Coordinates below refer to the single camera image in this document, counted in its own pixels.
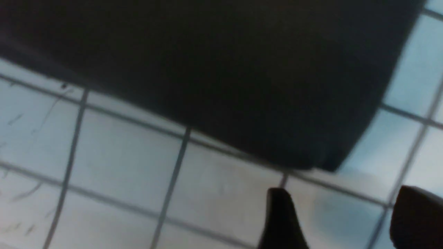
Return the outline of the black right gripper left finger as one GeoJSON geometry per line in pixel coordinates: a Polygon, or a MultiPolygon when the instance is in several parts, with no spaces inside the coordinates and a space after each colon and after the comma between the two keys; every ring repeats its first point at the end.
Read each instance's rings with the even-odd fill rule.
{"type": "Polygon", "coordinates": [[[284,188],[269,188],[258,249],[308,248],[290,194],[284,188]]]}

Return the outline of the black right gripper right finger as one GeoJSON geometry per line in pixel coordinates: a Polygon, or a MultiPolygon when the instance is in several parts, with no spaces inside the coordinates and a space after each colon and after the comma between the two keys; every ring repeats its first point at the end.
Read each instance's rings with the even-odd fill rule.
{"type": "Polygon", "coordinates": [[[394,204],[389,235],[396,249],[441,249],[443,199],[417,186],[403,185],[394,204]]]}

